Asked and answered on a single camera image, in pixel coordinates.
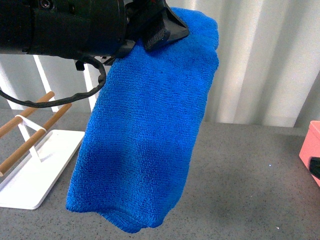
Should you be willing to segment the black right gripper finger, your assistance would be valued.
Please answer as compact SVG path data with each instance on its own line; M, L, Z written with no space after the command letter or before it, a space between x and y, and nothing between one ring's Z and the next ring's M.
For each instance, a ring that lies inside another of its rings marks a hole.
M189 35L189 28L168 6L142 32L144 49L148 52L175 43Z

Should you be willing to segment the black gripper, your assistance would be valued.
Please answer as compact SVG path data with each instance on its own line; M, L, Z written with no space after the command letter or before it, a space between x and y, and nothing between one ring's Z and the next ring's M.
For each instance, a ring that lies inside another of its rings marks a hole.
M126 57L165 9L163 0L3 0L0 52Z

